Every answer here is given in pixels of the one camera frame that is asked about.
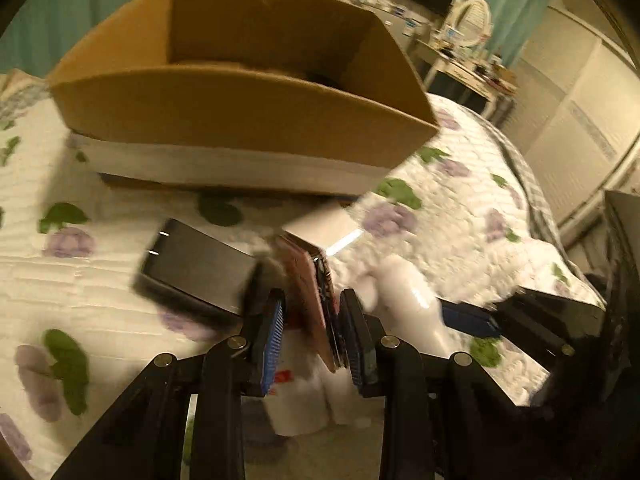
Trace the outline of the white cylindrical bottle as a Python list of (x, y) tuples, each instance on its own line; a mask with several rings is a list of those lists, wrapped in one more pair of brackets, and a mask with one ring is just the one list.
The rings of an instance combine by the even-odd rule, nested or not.
[(429, 356), (449, 358), (463, 344), (442, 319), (442, 304), (416, 266), (396, 255), (373, 271), (376, 305), (373, 314), (386, 333)]

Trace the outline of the red rose patterned box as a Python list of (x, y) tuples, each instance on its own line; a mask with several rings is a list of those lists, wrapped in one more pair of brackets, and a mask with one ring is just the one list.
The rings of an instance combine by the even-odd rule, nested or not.
[(297, 321), (309, 335), (311, 348), (335, 373), (343, 366), (344, 351), (337, 326), (340, 307), (326, 254), (287, 232), (276, 238), (276, 247), (294, 296)]

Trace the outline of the small white red tube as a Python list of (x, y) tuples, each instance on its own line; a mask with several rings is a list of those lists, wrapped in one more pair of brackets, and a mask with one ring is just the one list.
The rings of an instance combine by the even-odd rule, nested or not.
[(351, 425), (363, 408), (348, 370), (329, 370), (300, 330), (284, 332), (264, 404), (274, 432), (281, 437), (313, 434), (332, 422)]

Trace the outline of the small white box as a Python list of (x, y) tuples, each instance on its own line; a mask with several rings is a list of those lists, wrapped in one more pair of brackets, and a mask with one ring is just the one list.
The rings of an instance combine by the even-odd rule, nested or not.
[(320, 248), (329, 257), (352, 244), (363, 233), (363, 229), (335, 200), (288, 222), (282, 230)]

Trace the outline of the black rectangular device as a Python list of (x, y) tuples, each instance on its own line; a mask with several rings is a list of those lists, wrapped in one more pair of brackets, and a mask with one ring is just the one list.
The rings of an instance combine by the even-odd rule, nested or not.
[(257, 260), (176, 219), (148, 248), (134, 287), (171, 310), (205, 320), (250, 313)]

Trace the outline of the white louvered wardrobe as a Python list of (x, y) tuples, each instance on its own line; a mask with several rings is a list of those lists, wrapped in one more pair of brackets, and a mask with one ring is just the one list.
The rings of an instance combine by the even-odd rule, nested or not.
[(615, 42), (548, 6), (518, 64), (510, 133), (570, 244), (599, 215), (639, 154), (639, 76)]

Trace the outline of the white dressing table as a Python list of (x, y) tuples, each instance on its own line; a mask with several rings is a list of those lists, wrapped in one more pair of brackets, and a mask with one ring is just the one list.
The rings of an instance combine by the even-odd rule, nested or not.
[(469, 67), (421, 39), (411, 41), (408, 55), (426, 92), (474, 110), (498, 127), (514, 111), (514, 95), (487, 74), (477, 73), (475, 65)]

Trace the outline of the oval white vanity mirror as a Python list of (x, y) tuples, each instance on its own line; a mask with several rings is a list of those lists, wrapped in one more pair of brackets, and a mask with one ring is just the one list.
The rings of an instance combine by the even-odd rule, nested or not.
[(485, 0), (464, 0), (449, 13), (442, 33), (454, 46), (474, 48), (490, 38), (493, 27), (490, 7)]

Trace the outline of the brown cardboard box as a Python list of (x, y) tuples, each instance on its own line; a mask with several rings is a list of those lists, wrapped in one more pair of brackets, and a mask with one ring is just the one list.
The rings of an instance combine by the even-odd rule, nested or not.
[(407, 55), (341, 0), (131, 0), (48, 77), (98, 174), (358, 196), (438, 130)]

